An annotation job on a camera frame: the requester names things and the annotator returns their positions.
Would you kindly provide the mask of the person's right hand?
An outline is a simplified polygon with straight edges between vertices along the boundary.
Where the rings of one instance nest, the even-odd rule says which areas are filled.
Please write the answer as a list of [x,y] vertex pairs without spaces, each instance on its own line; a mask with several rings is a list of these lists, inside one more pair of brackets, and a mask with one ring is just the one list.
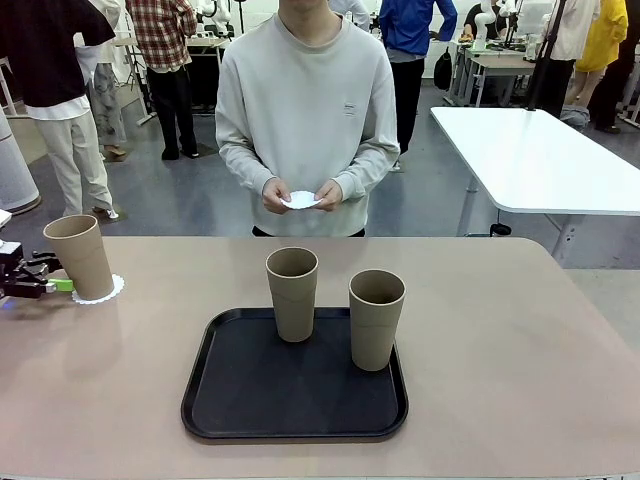
[[262,191],[262,201],[267,211],[283,215],[289,211],[286,202],[290,200],[290,191],[283,180],[273,177],[265,183]]

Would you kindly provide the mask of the person's left hand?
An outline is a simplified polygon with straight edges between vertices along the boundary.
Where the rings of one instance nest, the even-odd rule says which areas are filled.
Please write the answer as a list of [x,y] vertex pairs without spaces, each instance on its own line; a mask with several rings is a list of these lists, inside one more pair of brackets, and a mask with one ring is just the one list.
[[315,209],[332,212],[342,203],[343,192],[340,185],[331,179],[315,193],[314,198],[316,201]]

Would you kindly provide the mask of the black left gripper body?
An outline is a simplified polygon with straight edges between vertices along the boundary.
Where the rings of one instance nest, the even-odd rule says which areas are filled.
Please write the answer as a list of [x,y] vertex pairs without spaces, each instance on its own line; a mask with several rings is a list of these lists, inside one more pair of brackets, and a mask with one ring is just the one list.
[[27,267],[21,245],[1,247],[1,298],[40,297],[40,278]]

